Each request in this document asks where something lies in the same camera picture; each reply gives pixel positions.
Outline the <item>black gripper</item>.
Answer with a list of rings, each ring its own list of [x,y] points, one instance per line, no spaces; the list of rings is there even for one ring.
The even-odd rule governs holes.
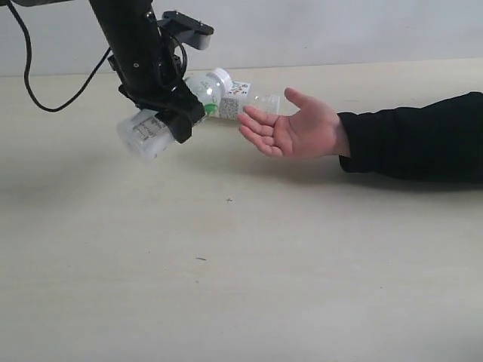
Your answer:
[[[185,44],[157,25],[151,1],[99,0],[90,6],[112,52],[120,93],[141,109],[161,110],[157,119],[179,144],[186,142],[204,108],[177,111],[180,99],[194,97],[183,83]]]

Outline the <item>forearm in black sleeve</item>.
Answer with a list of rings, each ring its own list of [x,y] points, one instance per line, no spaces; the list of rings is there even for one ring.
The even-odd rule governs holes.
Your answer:
[[[340,114],[349,142],[347,173],[411,181],[482,182],[482,94],[470,92],[422,108]]]

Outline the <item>bare open human hand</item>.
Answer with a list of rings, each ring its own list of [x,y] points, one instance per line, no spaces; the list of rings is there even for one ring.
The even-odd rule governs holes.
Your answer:
[[[298,108],[292,115],[246,106],[237,117],[239,132],[259,152],[291,159],[350,156],[348,136],[340,116],[330,106],[289,87],[285,98]]]

